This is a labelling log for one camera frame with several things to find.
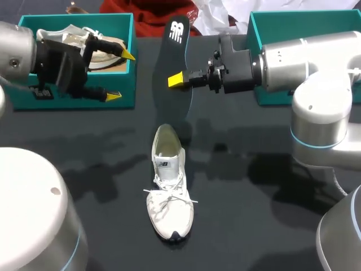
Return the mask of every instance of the white sneaker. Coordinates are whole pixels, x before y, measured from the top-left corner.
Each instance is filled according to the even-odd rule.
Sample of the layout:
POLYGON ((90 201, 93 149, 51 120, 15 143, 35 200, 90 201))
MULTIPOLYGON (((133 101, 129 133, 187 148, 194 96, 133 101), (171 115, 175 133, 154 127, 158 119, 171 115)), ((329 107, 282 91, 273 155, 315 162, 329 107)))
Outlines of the white sneaker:
POLYGON ((149 217, 157 233, 169 241, 179 241, 190 232, 193 202, 187 191, 184 171, 185 150, 174 129, 164 124, 158 128, 152 147, 154 182, 159 190, 144 190, 149 217))
MULTIPOLYGON (((39 41, 42 39, 58 41, 84 49, 85 41, 88 38, 89 33, 93 34, 95 37, 97 37, 100 40, 117 42, 124 49, 126 49, 126 46, 124 45, 124 41, 118 38, 106 37, 103 36, 101 33, 99 33, 99 31, 94 31, 88 27, 79 28, 72 24, 60 31, 52 32, 52 31, 46 31, 44 29, 39 29, 36 33, 36 39, 39 41)), ((93 57, 91 58, 89 69, 90 70, 105 69, 120 61, 121 58, 118 56, 115 56, 113 54, 107 54, 101 51, 96 51, 93 52, 93 57)))

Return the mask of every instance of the robotic arm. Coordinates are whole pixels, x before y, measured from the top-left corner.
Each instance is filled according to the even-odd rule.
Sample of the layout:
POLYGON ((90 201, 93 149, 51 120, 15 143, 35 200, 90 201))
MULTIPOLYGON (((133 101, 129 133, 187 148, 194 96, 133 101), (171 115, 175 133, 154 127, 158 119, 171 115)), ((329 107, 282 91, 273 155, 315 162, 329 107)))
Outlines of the robotic arm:
MULTIPOLYGON (((270 93, 291 90, 293 157, 306 167, 361 170, 361 124, 349 122, 351 87, 361 78, 361 33, 265 45, 253 61, 249 50, 234 51, 230 36, 219 43, 205 72, 182 71, 169 78, 169 87, 208 85, 226 94, 261 85, 270 93)), ((360 187, 319 223, 316 247, 325 271, 361 270, 360 187)))
POLYGON ((120 44, 99 40, 90 34, 81 54, 80 48, 64 43, 35 41, 29 28, 0 22, 0 32, 0 83, 26 88, 17 84, 26 82, 29 74, 34 73, 39 80, 39 91, 44 89, 45 84, 54 84, 61 94, 68 94, 72 98, 106 102, 121 97, 118 91, 85 86, 94 51, 134 60, 120 44))

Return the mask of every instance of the new balance logo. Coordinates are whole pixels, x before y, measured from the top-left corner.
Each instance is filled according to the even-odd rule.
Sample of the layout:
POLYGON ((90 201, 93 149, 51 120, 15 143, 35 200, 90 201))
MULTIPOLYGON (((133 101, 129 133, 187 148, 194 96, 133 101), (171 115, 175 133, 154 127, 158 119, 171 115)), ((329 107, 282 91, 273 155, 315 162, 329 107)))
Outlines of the new balance logo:
POLYGON ((183 24, 177 23, 176 21, 174 21, 174 22, 172 22, 171 27, 170 27, 169 37, 172 40, 182 43, 183 30, 184 30, 183 24))

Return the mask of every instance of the red fabric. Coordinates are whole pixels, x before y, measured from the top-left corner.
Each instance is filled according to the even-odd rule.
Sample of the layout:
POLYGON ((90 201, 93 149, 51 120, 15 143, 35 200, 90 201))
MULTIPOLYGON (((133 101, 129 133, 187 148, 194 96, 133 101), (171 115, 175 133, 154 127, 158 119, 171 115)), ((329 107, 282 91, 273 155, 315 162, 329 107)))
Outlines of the red fabric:
MULTIPOLYGON (((174 15, 197 11, 191 0, 104 0, 100 13, 133 13, 137 37, 162 37, 165 24, 174 15)), ((191 28, 191 36, 199 33, 191 28)))

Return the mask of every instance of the box label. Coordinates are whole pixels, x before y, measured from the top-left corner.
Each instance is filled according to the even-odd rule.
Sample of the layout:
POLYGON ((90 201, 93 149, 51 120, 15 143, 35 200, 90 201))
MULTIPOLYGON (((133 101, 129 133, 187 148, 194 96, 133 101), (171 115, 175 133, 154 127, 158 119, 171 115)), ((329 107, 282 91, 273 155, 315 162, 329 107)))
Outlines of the box label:
POLYGON ((49 86, 45 86, 43 90, 39 90, 39 86, 30 86, 36 100, 53 100, 54 96, 49 86))

